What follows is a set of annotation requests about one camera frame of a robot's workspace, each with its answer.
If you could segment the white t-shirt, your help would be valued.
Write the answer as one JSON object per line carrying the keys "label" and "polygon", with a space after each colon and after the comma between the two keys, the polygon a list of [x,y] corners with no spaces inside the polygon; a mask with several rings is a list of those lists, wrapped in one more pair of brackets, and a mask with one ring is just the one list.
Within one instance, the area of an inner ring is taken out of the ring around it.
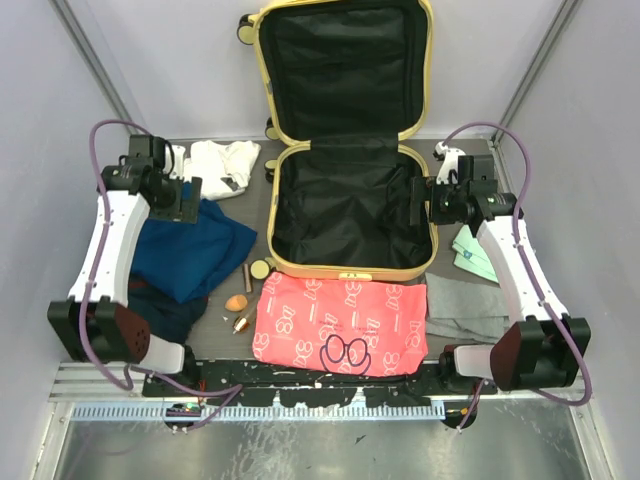
{"label": "white t-shirt", "polygon": [[184,161],[186,181],[202,180],[200,197],[217,201],[243,194],[259,157],[261,146],[253,141],[220,144],[211,140],[191,145],[190,156]]}

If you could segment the mint green cloth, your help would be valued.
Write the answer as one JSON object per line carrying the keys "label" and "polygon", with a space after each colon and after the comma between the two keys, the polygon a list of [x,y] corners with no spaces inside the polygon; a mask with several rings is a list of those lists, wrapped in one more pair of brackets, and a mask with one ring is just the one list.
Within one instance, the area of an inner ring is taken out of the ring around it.
{"label": "mint green cloth", "polygon": [[467,225],[461,227],[452,242],[455,252],[453,264],[466,272],[493,283],[498,283],[494,268]]}

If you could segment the pink patterned garment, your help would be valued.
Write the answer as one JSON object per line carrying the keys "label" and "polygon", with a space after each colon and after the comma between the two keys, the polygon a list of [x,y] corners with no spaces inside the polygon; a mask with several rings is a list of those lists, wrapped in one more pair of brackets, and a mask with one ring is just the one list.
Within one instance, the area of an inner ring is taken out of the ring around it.
{"label": "pink patterned garment", "polygon": [[285,367],[370,377],[415,373],[428,353],[427,286],[302,279],[275,272],[252,352]]}

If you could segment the blue garment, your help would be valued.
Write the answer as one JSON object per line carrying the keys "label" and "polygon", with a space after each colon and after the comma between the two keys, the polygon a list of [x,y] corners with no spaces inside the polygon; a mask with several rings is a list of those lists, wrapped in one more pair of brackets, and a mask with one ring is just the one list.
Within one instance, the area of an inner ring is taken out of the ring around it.
{"label": "blue garment", "polygon": [[197,222],[147,219],[131,273],[178,303],[204,297],[248,258],[257,232],[224,214],[217,202],[201,200]]}

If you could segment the grey cloth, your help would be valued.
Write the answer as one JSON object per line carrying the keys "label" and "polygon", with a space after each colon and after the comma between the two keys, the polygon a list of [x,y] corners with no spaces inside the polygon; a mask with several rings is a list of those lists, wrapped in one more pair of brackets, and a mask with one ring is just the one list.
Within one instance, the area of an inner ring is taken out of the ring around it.
{"label": "grey cloth", "polygon": [[497,286],[426,274],[430,336],[493,343],[508,329],[506,301]]}

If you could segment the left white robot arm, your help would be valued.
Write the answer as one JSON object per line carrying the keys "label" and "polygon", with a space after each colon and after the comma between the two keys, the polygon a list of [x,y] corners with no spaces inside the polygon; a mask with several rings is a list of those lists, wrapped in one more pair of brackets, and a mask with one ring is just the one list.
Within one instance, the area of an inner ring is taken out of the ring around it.
{"label": "left white robot arm", "polygon": [[165,374],[170,390],[188,396],[199,387],[200,372],[185,362],[185,347],[154,335],[148,321],[128,306],[144,223],[198,219],[201,182],[184,183],[166,172],[175,160],[167,140],[137,134],[117,164],[100,169],[96,220],[83,265],[66,299],[50,303],[47,319],[72,360],[134,364]]}

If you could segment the yellow hard-shell suitcase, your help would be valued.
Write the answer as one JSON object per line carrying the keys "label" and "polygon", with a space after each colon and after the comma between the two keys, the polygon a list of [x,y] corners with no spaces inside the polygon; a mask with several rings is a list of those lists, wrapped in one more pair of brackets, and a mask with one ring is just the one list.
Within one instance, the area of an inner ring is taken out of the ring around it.
{"label": "yellow hard-shell suitcase", "polygon": [[239,19],[284,144],[267,223],[278,271],[406,282],[433,262],[436,227],[409,225],[429,167],[408,145],[428,114],[433,27],[426,1],[272,1]]}

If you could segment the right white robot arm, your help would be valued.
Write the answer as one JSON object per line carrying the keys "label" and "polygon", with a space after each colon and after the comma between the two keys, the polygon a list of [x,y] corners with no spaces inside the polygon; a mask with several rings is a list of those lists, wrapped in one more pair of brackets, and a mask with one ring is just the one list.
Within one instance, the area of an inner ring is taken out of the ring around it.
{"label": "right white robot arm", "polygon": [[499,192],[491,157],[443,144],[434,155],[441,163],[437,175],[412,180],[410,222],[417,224],[423,206],[432,225],[468,226],[494,269],[511,322],[493,345],[447,346],[440,385],[452,394],[465,391],[474,378],[503,391],[571,386],[582,374],[591,329],[569,314],[546,281],[517,197]]}

